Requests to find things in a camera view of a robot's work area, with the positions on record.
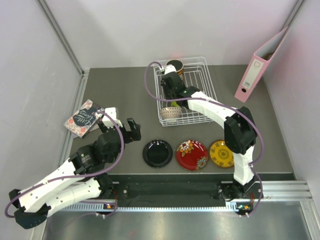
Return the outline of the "yellow brown plate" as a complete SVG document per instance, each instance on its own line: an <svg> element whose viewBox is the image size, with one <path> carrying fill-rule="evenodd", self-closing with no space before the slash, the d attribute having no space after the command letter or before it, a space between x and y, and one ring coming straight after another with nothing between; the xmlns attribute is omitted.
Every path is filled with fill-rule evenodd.
<svg viewBox="0 0 320 240"><path fill-rule="evenodd" d="M234 166L233 152L227 147L224 140L217 140L211 145L209 156L218 167L231 168Z"/></svg>

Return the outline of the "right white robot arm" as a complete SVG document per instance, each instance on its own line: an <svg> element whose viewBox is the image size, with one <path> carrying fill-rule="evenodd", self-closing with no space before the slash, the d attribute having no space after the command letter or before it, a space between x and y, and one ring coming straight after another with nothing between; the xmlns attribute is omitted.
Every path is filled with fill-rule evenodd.
<svg viewBox="0 0 320 240"><path fill-rule="evenodd" d="M186 86L175 71L164 73L160 85L166 100L176 100L180 107L198 112L223 128L224 142L233 154L233 192L239 198L249 195L254 184L250 162L253 161L257 138L250 110L227 107L200 89Z"/></svg>

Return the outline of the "floral cover book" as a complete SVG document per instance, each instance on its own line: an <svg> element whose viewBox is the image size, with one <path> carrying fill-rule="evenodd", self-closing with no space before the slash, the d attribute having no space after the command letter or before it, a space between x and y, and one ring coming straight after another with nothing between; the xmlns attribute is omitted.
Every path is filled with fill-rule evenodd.
<svg viewBox="0 0 320 240"><path fill-rule="evenodd" d="M88 133L99 128L98 123L102 119L102 114L97 114L97 112L104 110L88 99L63 125L71 132L73 139L83 139Z"/></svg>

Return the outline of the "red floral plate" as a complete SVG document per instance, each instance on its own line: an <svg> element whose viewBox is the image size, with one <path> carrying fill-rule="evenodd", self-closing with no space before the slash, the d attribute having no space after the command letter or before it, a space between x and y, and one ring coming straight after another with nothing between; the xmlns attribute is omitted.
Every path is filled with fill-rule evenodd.
<svg viewBox="0 0 320 240"><path fill-rule="evenodd" d="M188 171L200 171L208 162L208 151L199 141L186 140L179 144L175 154L178 164Z"/></svg>

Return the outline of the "black plate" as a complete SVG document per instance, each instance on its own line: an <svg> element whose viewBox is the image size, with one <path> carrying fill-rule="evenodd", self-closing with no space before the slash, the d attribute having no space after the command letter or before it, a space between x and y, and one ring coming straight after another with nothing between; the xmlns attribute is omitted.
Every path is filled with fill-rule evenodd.
<svg viewBox="0 0 320 240"><path fill-rule="evenodd" d="M155 139L144 146L142 157L148 166L156 169L163 168L171 162L173 149L167 141Z"/></svg>

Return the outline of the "black floral mug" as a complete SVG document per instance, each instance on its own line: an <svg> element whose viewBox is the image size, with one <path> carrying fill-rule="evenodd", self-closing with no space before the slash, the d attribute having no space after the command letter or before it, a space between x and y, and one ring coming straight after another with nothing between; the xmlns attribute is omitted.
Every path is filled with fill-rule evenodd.
<svg viewBox="0 0 320 240"><path fill-rule="evenodd" d="M172 65L175 67L176 72L178 73L181 80L184 80L184 63L179 59L171 59L167 61L167 66Z"/></svg>

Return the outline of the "white wire dish rack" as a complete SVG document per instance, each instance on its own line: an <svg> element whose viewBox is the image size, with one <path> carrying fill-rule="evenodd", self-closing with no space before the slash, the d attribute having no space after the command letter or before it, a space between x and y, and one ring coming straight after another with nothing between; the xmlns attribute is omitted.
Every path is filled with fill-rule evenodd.
<svg viewBox="0 0 320 240"><path fill-rule="evenodd" d="M160 67L166 66L166 63L169 60L160 60L153 65L159 122L163 127L212 122L213 120L209 117L201 114L200 112L191 110L189 108L187 100L185 100L185 98L190 98L191 95L196 93L197 91L202 92L207 97L215 101L218 100L206 59L201 56L181 58L177 60L181 60L184 64L183 82L186 86L186 89L178 94L178 99L165 99L164 92L161 86L161 79L163 75L160 73ZM173 101L176 101L180 106L182 110L181 116L179 118L163 120L160 115L161 109L172 107L171 102Z"/></svg>

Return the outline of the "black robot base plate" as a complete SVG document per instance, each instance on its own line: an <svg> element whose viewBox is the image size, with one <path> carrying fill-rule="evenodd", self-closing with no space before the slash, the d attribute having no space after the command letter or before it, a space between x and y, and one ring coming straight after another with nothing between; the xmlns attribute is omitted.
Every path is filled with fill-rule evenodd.
<svg viewBox="0 0 320 240"><path fill-rule="evenodd" d="M261 187L253 178L241 186L231 173L110 174L112 186L99 197L123 207L210 205L235 199L258 199Z"/></svg>

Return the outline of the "patterned ceramic bowl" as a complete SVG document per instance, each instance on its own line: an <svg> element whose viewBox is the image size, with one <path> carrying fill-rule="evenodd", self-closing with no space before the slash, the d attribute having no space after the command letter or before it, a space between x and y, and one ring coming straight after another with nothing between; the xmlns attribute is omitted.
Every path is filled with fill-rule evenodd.
<svg viewBox="0 0 320 240"><path fill-rule="evenodd" d="M160 110L160 116L163 120L176 119L182 114L180 107L164 107Z"/></svg>

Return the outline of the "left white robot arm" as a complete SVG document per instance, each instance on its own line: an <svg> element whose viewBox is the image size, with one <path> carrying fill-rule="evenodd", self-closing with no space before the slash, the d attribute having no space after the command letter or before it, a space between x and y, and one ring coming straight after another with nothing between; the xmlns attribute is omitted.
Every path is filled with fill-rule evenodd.
<svg viewBox="0 0 320 240"><path fill-rule="evenodd" d="M24 229L31 229L56 212L89 199L109 198L114 191L104 170L124 151L125 144L141 140L141 126L127 119L130 129L122 125L107 128L99 124L101 135L94 143L80 147L55 171L35 185L9 193L16 208L13 217Z"/></svg>

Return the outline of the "green plate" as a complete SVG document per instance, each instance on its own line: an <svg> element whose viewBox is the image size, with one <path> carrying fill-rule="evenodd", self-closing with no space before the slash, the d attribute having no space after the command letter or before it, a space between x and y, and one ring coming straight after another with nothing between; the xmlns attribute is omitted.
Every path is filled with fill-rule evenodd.
<svg viewBox="0 0 320 240"><path fill-rule="evenodd" d="M172 101L171 105L172 105L172 107L175 107L175 108L180 108L181 107L180 105L178 105L178 103L176 101Z"/></svg>

